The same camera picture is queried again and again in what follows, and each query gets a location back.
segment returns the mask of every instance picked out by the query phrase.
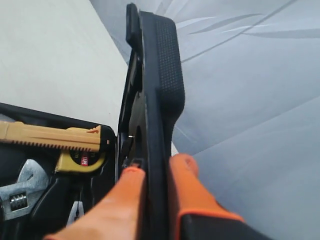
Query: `gray fabric surface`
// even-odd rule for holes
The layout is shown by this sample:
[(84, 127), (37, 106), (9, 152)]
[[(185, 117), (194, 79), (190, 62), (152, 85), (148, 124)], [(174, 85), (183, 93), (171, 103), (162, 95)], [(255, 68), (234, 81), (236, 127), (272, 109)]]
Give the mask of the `gray fabric surface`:
[(126, 61), (127, 3), (176, 22), (186, 91), (178, 151), (257, 230), (320, 239), (320, 1), (91, 2)]

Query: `wrench jaw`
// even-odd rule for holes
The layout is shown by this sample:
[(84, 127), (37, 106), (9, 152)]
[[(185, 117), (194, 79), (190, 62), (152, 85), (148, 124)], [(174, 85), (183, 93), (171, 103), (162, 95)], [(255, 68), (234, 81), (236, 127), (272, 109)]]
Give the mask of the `wrench jaw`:
[(28, 159), (16, 183), (0, 187), (4, 221), (29, 214), (49, 185), (44, 169)]

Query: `textured grip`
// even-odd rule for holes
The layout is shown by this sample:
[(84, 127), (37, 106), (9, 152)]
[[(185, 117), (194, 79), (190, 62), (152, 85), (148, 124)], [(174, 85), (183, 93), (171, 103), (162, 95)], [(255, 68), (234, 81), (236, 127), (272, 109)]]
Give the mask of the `textured grip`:
[(176, 24), (169, 18), (155, 16), (159, 100), (163, 117), (178, 119), (185, 106), (185, 88), (180, 61)]

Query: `adjustable wrench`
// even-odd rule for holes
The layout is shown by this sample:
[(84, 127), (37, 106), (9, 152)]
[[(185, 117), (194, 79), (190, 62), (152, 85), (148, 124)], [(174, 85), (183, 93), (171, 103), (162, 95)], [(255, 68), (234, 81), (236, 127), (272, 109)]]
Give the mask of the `adjustable wrench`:
[(44, 169), (33, 159), (23, 165), (16, 183), (0, 187), (4, 221), (29, 214), (49, 185)]

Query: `red label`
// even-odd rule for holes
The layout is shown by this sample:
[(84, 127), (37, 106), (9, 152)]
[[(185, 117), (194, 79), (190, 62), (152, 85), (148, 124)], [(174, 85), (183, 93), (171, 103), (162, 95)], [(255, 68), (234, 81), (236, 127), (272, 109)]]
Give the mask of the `red label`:
[(87, 153), (87, 152), (84, 152), (84, 153), (82, 154), (80, 165), (81, 165), (81, 166), (85, 166), (85, 167), (88, 166), (88, 153)]

